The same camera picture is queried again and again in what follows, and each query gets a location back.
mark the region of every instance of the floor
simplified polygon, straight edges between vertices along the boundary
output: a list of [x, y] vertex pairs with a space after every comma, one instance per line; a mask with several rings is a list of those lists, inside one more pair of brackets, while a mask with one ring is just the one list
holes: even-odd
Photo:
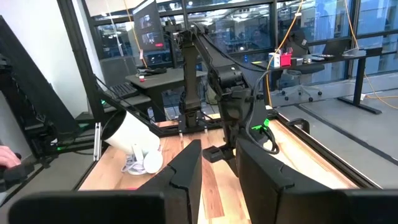
[[[369, 77], [379, 96], [398, 96], [398, 73]], [[336, 100], [339, 96], [350, 96], [354, 90], [354, 80], [318, 85], [322, 96], [315, 92], [314, 102], [308, 97], [292, 95], [284, 100], [278, 91], [273, 92], [273, 107], [288, 117], [305, 118], [311, 124], [311, 135], [334, 153], [357, 168], [364, 175], [383, 188], [397, 188], [398, 151], [396, 150], [395, 128], [396, 109], [379, 100], [365, 99], [364, 104], [382, 111], [374, 115]], [[364, 81], [363, 93], [371, 92]], [[398, 99], [384, 99], [398, 106]], [[217, 106], [203, 104], [203, 111], [217, 113]], [[167, 108], [170, 118], [179, 114], [178, 108]], [[92, 156], [75, 153], [62, 154], [43, 169], [22, 190], [0, 208], [0, 219], [6, 217], [9, 207], [19, 198], [43, 190], [71, 190], [92, 163]]]

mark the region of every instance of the keyboard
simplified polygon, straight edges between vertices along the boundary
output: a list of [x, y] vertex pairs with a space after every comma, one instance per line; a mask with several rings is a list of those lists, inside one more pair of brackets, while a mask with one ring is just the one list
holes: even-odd
[[116, 86], [112, 86], [111, 90], [112, 90], [112, 97], [114, 98], [114, 100], [117, 100], [117, 101], [119, 101], [120, 98], [127, 99], [130, 97], [139, 95], [138, 90], [136, 88], [132, 87], [128, 83], [123, 83], [123, 84], [119, 84]]

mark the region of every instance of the person's hand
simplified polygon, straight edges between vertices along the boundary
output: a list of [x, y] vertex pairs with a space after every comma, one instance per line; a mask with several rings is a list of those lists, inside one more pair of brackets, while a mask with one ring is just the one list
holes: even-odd
[[7, 146], [0, 146], [0, 166], [6, 166], [8, 169], [21, 164], [21, 161]]

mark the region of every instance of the gray floor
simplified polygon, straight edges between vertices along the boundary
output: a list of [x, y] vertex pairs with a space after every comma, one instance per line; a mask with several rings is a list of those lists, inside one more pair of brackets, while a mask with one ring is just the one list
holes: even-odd
[[[395, 73], [370, 77], [370, 79], [376, 91], [398, 88], [398, 74]], [[397, 166], [331, 129], [298, 107], [286, 105], [302, 103], [300, 106], [306, 107], [312, 113], [324, 117], [393, 157], [398, 157], [398, 152], [394, 150], [394, 140], [396, 139], [395, 128], [398, 124], [394, 117], [397, 117], [395, 115], [398, 114], [398, 111], [388, 108], [378, 100], [366, 99], [364, 101], [365, 104], [383, 111], [383, 114], [373, 115], [333, 100], [339, 96], [352, 95], [354, 80], [318, 85], [318, 87], [323, 91], [321, 97], [318, 97], [316, 92], [314, 93], [314, 100], [318, 102], [306, 103], [308, 98], [299, 97], [298, 95], [291, 96], [289, 101], [285, 101], [284, 96], [275, 91], [272, 93], [273, 106], [284, 106], [278, 108], [278, 110], [290, 119], [307, 119], [311, 124], [311, 134], [322, 142], [322, 144], [382, 187], [397, 188], [398, 179], [394, 178], [396, 176], [394, 174], [398, 173]], [[369, 93], [370, 91], [369, 85], [364, 81], [363, 93]], [[383, 92], [380, 95], [398, 95], [398, 90]], [[388, 99], [387, 101], [398, 106], [398, 99]], [[212, 114], [217, 113], [218, 108], [217, 106], [209, 107], [204, 104], [203, 111]], [[171, 118], [179, 114], [177, 107], [167, 108], [166, 112]], [[24, 195], [44, 190], [71, 190], [84, 171], [90, 166], [92, 159], [92, 156], [82, 156], [74, 153], [60, 155], [58, 159], [55, 159], [51, 163], [51, 168], [43, 170], [8, 203], [0, 208], [0, 220], [5, 219], [9, 207]]]

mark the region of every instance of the wooden table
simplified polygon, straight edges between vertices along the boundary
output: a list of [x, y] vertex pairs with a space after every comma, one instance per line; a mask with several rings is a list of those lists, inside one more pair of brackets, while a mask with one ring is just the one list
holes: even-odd
[[[159, 123], [159, 126], [175, 124], [173, 121]], [[295, 170], [333, 189], [357, 188], [350, 180], [316, 152], [312, 151], [297, 136], [278, 121], [271, 121], [280, 153], [277, 159]], [[202, 148], [221, 146], [223, 130], [162, 138], [164, 162], [166, 166], [185, 146], [194, 139], [201, 139]], [[103, 154], [96, 167], [88, 175], [80, 190], [111, 190], [140, 187], [152, 176], [122, 173], [126, 155], [113, 147]], [[239, 179], [235, 177], [225, 161], [209, 163], [202, 159], [202, 188], [198, 223], [250, 223]]]

